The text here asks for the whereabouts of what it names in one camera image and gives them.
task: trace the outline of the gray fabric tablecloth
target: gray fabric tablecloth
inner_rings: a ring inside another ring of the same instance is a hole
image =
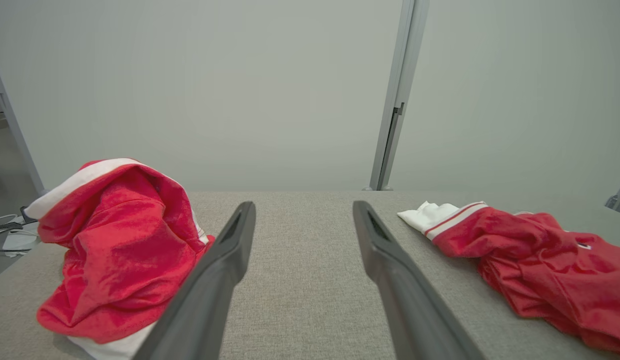
[[[396,212],[424,201],[473,201],[509,212],[549,212],[571,231],[620,246],[620,214],[573,198],[529,194],[353,191],[192,193],[200,225],[218,234],[242,201],[257,207],[248,272],[236,287],[223,359],[391,359],[392,339],[376,285],[365,275],[352,202],[371,203],[489,359],[616,358],[540,319],[521,319],[479,277],[470,259],[451,259]],[[61,281],[64,249],[40,244],[0,275],[0,359],[88,359],[36,322],[38,306]]]

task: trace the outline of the red velvet fabric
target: red velvet fabric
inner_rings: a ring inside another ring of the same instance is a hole
[[[620,247],[565,231],[549,214],[492,207],[433,243],[447,256],[481,258],[479,274],[522,317],[541,317],[591,347],[620,353]]]
[[[36,318],[48,330],[98,344],[157,321],[214,241],[200,241],[184,189],[138,164],[84,184],[39,223],[43,242],[68,251],[63,283]]]

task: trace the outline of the white wall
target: white wall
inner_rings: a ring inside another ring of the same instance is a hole
[[[620,0],[431,0],[389,185],[602,206],[620,187]]]
[[[0,0],[47,189],[132,157],[193,191],[367,186],[399,0]]]

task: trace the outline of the red garment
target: red garment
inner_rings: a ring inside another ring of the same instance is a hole
[[[479,274],[517,314],[620,353],[620,247],[565,231],[549,214],[479,204],[429,231],[440,231],[433,243],[445,255],[481,258]]]
[[[214,242],[184,189],[131,159],[88,162],[25,212],[43,242],[69,249],[63,283],[36,318],[98,344],[157,321]]]

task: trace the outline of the red stripe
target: red stripe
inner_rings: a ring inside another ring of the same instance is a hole
[[[467,210],[467,209],[471,209],[471,208],[473,208],[473,207],[476,207],[476,205],[483,205],[483,203],[482,203],[482,202],[478,202],[478,203],[475,203],[474,205],[470,205],[470,206],[466,207],[466,208],[465,208],[465,209],[463,209],[463,210],[460,210],[460,211],[458,212],[458,214],[456,214],[456,215],[452,216],[451,218],[447,219],[446,221],[443,221],[442,223],[438,224],[437,226],[435,226],[435,227],[433,227],[433,228],[430,228],[430,229],[429,229],[429,230],[427,230],[427,231],[426,231],[423,235],[425,235],[426,237],[428,237],[428,234],[429,234],[429,232],[430,232],[430,231],[432,231],[432,230],[434,230],[434,229],[438,228],[439,226],[441,226],[441,225],[443,225],[443,224],[447,223],[448,221],[451,221],[451,219],[456,218],[456,217],[457,217],[457,216],[459,216],[460,214],[463,214],[463,212],[465,212],[465,210]]]

